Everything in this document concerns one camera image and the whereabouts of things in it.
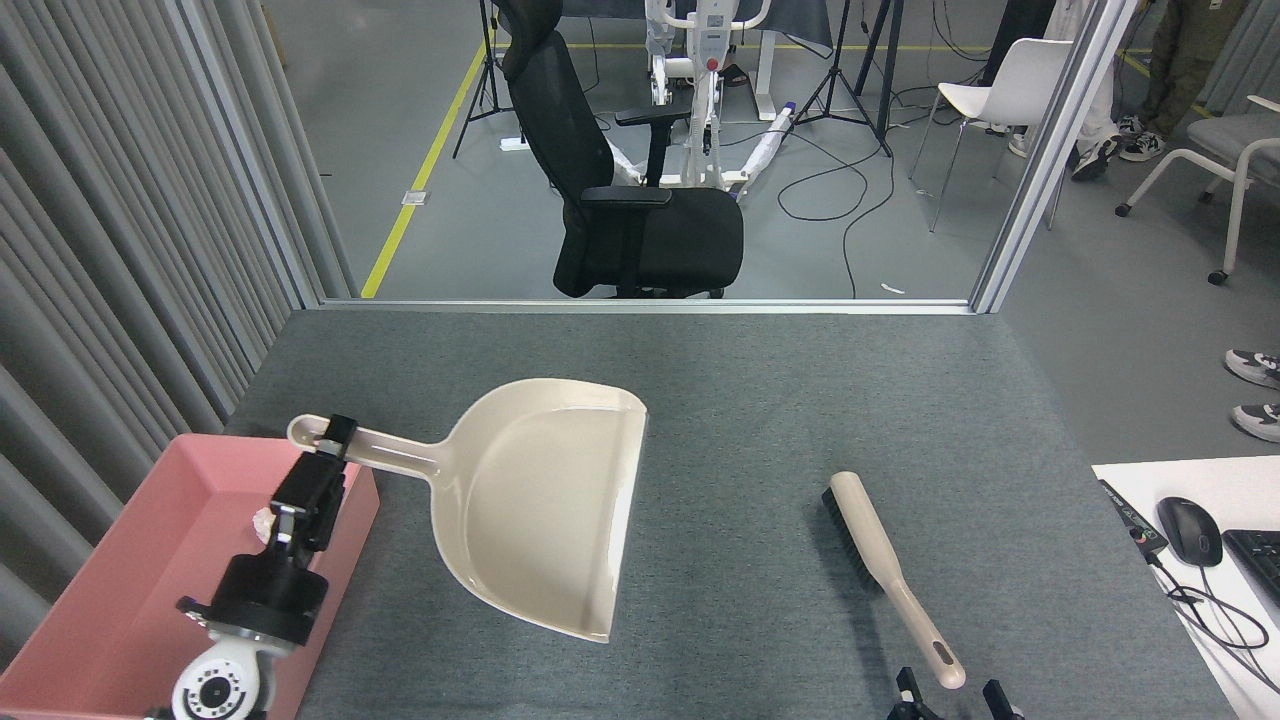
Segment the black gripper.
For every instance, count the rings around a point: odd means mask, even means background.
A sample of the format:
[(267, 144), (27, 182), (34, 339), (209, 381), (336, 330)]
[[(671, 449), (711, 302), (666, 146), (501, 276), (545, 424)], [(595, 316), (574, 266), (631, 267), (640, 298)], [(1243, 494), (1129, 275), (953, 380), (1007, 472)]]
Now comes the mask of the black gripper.
[[(326, 550), (343, 497), (343, 470), (357, 421), (332, 415), (317, 448), (301, 455), (271, 497), (268, 547), (282, 553)], [(184, 596), (178, 610), (198, 620), (307, 644), (329, 589), (325, 577), (273, 552), (238, 553), (211, 603)]]

